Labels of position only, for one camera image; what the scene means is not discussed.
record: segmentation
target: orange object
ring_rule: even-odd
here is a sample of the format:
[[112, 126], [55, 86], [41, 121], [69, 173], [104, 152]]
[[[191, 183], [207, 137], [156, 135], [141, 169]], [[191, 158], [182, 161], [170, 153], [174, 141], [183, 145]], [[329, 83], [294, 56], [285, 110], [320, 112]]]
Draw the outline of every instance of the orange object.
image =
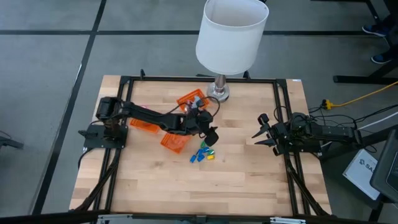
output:
[[145, 121], [138, 120], [138, 119], [132, 119], [130, 122], [130, 125], [138, 128], [138, 129], [141, 129], [143, 131], [148, 131], [148, 132], [154, 133], [154, 134], [156, 134], [160, 129], [160, 127], [158, 125], [150, 124]]
[[171, 151], [180, 153], [184, 148], [185, 143], [187, 143], [190, 139], [191, 136], [181, 136], [167, 133], [160, 144]]
[[[195, 101], [195, 96], [199, 96], [199, 98], [201, 98], [201, 99], [205, 97], [203, 92], [200, 89], [197, 89], [197, 90], [192, 91], [192, 92], [188, 93], [187, 95], [179, 98], [177, 100], [177, 103], [180, 105], [180, 104], [186, 103], [188, 101], [194, 102]], [[206, 108], [207, 105], [209, 104], [209, 100], [208, 99], [203, 99], [203, 103], [205, 104], [204, 108]], [[181, 105], [180, 109], [185, 112], [185, 105]]]

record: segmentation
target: person's foot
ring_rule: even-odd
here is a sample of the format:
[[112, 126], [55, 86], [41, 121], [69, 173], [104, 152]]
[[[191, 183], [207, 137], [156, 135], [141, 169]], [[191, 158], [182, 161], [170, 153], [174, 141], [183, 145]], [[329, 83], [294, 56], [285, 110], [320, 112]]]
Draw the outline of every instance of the person's foot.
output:
[[375, 56], [371, 57], [371, 60], [374, 63], [384, 64], [384, 63], [390, 62], [392, 60], [392, 58], [387, 58], [383, 55], [375, 55]]
[[385, 37], [389, 32], [389, 30], [387, 29], [380, 30], [378, 29], [377, 26], [369, 26], [369, 25], [362, 26], [362, 30], [367, 34], [374, 34], [378, 37]]

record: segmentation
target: desk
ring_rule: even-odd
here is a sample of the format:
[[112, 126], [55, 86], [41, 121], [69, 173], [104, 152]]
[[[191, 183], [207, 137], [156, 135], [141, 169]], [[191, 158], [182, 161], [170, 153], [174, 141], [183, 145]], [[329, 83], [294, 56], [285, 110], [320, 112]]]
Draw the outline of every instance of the desk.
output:
[[[104, 76], [97, 105], [100, 98], [117, 95], [120, 78]], [[134, 81], [132, 101], [164, 113], [175, 107], [181, 96], [197, 88], [205, 92], [207, 84]], [[111, 212], [292, 215], [283, 156], [276, 157], [271, 148], [254, 145], [262, 138], [251, 139], [259, 130], [257, 117], [261, 113], [269, 114], [270, 124], [276, 122], [272, 115], [275, 108], [273, 87], [268, 83], [228, 85], [230, 97], [221, 104], [213, 123], [219, 127], [216, 132], [220, 136], [212, 147], [216, 155], [213, 161], [190, 163], [192, 154], [201, 143], [198, 136], [192, 137], [181, 154], [176, 154], [160, 145], [165, 132], [151, 134], [129, 127], [126, 147], [119, 162]], [[287, 86], [292, 111], [308, 113], [301, 81], [287, 80]], [[282, 90], [279, 93], [283, 101]], [[215, 109], [215, 103], [208, 108], [210, 113]], [[96, 185], [103, 156], [104, 149], [94, 149], [83, 158], [70, 208], [79, 206]], [[330, 213], [318, 159], [301, 153], [301, 161], [306, 186], [323, 209]], [[105, 185], [100, 208], [104, 208], [107, 188]], [[295, 192], [298, 209], [303, 213], [297, 187]]]

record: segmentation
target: yellow cable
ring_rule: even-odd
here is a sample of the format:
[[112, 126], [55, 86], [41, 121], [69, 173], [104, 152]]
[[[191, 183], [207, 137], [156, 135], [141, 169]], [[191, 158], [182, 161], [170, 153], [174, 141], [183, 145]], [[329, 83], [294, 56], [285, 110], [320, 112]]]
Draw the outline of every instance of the yellow cable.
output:
[[392, 86], [395, 85], [395, 84], [398, 84], [398, 81], [396, 81], [396, 82], [394, 82], [394, 83], [392, 83], [392, 84], [390, 84], [390, 85], [388, 85], [388, 86], [385, 86], [384, 88], [381, 88], [380, 90], [376, 90], [376, 91], [374, 91], [374, 92], [372, 92], [372, 93], [366, 94], [366, 95], [361, 96], [361, 97], [359, 97], [359, 98], [357, 98], [357, 99], [355, 99], [355, 100], [351, 100], [351, 101], [349, 101], [349, 102], [342, 103], [342, 104], [340, 104], [340, 105], [335, 105], [335, 104], [333, 104], [333, 103], [330, 103], [330, 109], [333, 108], [333, 107], [346, 106], [346, 105], [348, 105], [348, 104], [350, 104], [350, 103], [354, 103], [355, 101], [362, 100], [362, 99], [365, 98], [365, 97], [371, 96], [371, 95], [373, 95], [373, 94], [375, 94], [375, 93], [379, 93], [379, 92], [381, 92], [381, 91], [383, 91], [383, 90], [385, 90], [385, 89], [387, 89], [387, 88], [390, 88], [390, 87], [392, 87]]

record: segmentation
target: gray floor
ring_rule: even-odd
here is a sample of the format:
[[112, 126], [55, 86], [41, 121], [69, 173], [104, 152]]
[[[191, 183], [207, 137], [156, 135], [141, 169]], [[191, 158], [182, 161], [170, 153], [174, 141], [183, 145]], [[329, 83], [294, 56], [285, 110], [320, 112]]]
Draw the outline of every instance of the gray floor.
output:
[[[197, 30], [204, 3], [108, 0], [99, 30]], [[381, 17], [387, 14], [382, 1], [373, 3]], [[90, 30], [99, 5], [100, 0], [2, 0], [0, 29]], [[267, 5], [271, 13], [266, 30], [360, 30], [363, 24], [373, 23], [363, 3], [268, 0]], [[85, 35], [0, 35], [0, 130], [25, 143], [20, 151], [10, 147], [0, 151], [0, 217], [28, 214], [31, 209], [87, 40]], [[45, 213], [68, 209], [83, 145], [77, 131], [85, 129], [91, 120], [101, 77], [137, 75], [141, 68], [147, 75], [210, 74], [196, 59], [196, 41], [195, 35], [96, 37], [45, 202]], [[368, 75], [379, 67], [370, 62], [370, 56], [386, 49], [386, 42], [374, 37], [264, 36], [257, 60], [249, 71], [252, 77], [301, 79], [309, 107], [319, 105], [324, 98], [340, 103], [381, 86], [335, 84], [332, 76]], [[393, 87], [328, 114], [360, 117], [396, 103], [396, 94], [397, 88]], [[363, 124], [383, 116], [369, 118]], [[377, 131], [397, 121], [391, 119], [369, 130]], [[370, 209], [364, 203], [333, 179], [326, 176], [325, 180], [335, 215], [368, 218]], [[397, 218], [397, 209], [388, 205], [380, 221], [393, 223]]]

